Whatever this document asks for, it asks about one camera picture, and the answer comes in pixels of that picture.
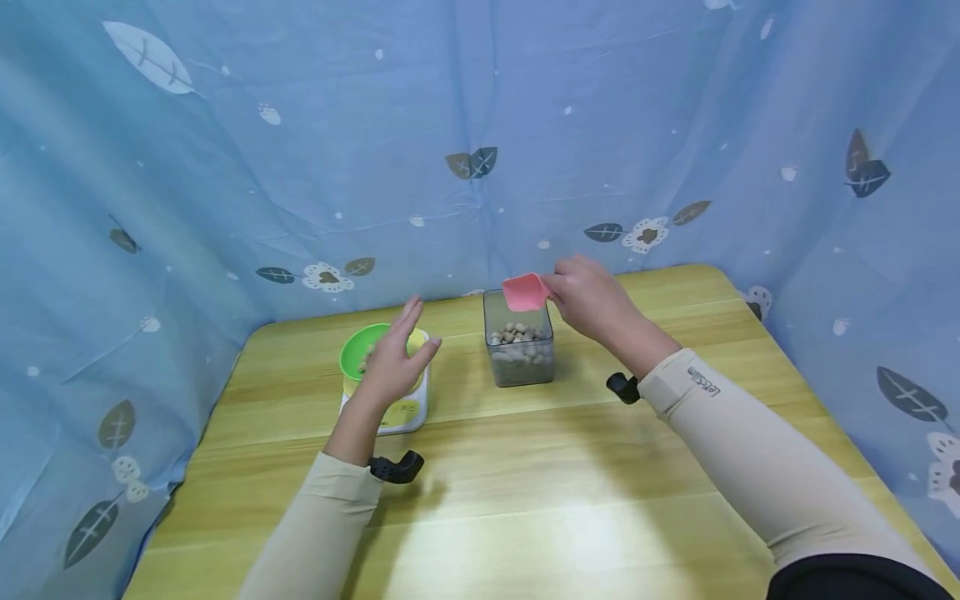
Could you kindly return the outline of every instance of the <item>black sleeve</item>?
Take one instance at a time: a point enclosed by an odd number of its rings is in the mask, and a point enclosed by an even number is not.
[[[952,596],[906,564],[865,554],[824,554],[796,561],[774,575],[767,600],[952,600]]]

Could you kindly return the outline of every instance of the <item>person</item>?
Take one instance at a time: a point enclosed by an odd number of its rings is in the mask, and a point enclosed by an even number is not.
[[[766,542],[777,569],[768,599],[950,598],[843,470],[646,319],[601,265],[574,256],[542,278],[564,321],[636,376],[642,397]],[[431,340],[407,356],[422,310],[419,298],[410,299],[376,345],[363,381],[249,573],[242,600],[340,597],[379,498],[381,482],[367,469],[377,426],[441,345]],[[789,473],[779,455],[791,458]]]

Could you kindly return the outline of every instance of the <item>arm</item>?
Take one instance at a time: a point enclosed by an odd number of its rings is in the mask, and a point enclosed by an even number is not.
[[[422,310],[420,299],[411,299],[377,343],[368,371],[344,405],[324,451],[247,575],[240,600],[340,597],[380,498],[382,482],[367,469],[376,430],[440,347],[440,340],[431,340],[407,356],[407,338]]]
[[[564,320],[641,379],[641,395],[684,439],[778,567],[814,555],[853,553],[929,574],[843,470],[644,318],[602,266],[576,256],[559,261],[556,274],[543,278]]]
[[[629,348],[635,343],[614,345],[631,369],[636,361]],[[662,348],[662,361],[643,376],[640,394],[684,439],[717,490],[770,548],[778,568],[817,555],[868,554],[932,577],[816,445],[692,350],[670,349]]]

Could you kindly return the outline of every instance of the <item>beige arm sleeve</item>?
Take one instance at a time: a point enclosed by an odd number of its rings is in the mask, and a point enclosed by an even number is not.
[[[247,575],[240,600],[339,598],[381,487],[368,469],[319,454]]]
[[[638,388],[779,568],[820,554],[868,554],[932,578],[840,467],[692,350],[664,360]]]

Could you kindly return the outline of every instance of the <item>white kitchen scale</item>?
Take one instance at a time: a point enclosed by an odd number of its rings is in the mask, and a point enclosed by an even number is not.
[[[425,331],[422,329],[414,329],[414,332],[410,335],[410,340],[407,342],[407,351],[413,354],[429,339],[430,336],[428,336]],[[427,365],[427,368],[423,370],[423,375],[420,376],[420,382],[417,388],[407,396],[394,402],[390,408],[387,409],[383,420],[380,422],[380,426],[376,430],[376,435],[387,436],[395,433],[409,433],[423,427],[423,424],[426,423],[426,390],[429,381],[430,366]],[[340,401],[341,411],[344,410],[344,404],[350,399],[350,395],[356,391],[358,385],[359,382],[344,376],[344,396]]]

